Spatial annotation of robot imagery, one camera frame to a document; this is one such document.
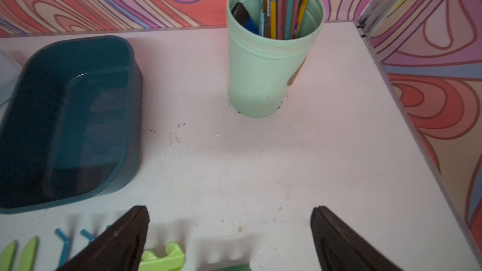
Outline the teal storage box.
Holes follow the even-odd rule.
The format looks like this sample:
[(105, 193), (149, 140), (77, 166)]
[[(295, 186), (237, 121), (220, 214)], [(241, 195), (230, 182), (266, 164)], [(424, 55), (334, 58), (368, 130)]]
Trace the teal storage box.
[(58, 41), (26, 63), (1, 123), (1, 213), (114, 193), (141, 162), (143, 76), (118, 36)]

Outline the blue tool yellow handle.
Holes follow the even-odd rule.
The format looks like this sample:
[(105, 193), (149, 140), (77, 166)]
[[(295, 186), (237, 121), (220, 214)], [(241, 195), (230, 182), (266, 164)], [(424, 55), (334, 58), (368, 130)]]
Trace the blue tool yellow handle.
[(102, 232), (109, 229), (110, 227), (111, 224), (105, 226), (100, 225), (99, 227), (94, 229), (84, 227), (80, 229), (77, 233), (69, 234), (67, 234), (61, 228), (55, 228), (53, 234), (61, 242), (61, 250), (58, 258), (57, 268), (63, 267), (69, 261), (74, 240), (78, 235), (85, 238), (87, 240), (87, 244), (90, 245), (97, 237), (100, 236)]

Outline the light green rake wooden handle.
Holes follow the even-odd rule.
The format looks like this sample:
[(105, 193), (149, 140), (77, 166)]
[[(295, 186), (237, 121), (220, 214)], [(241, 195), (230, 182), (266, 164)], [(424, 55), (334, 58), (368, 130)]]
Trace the light green rake wooden handle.
[(185, 253), (175, 242), (165, 247), (165, 256), (158, 257), (153, 251), (145, 250), (141, 257), (138, 271), (181, 270), (185, 264)]

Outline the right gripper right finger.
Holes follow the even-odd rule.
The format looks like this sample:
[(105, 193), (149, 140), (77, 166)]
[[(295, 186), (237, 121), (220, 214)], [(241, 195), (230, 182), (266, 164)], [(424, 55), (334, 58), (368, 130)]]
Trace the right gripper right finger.
[(401, 271), (326, 206), (313, 208), (310, 227), (322, 270)]

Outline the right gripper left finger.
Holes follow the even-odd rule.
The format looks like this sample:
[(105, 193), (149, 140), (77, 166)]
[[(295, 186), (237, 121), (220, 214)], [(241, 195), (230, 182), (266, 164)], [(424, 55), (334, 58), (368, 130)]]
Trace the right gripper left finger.
[(59, 270), (138, 270), (148, 233), (146, 206), (134, 206)]

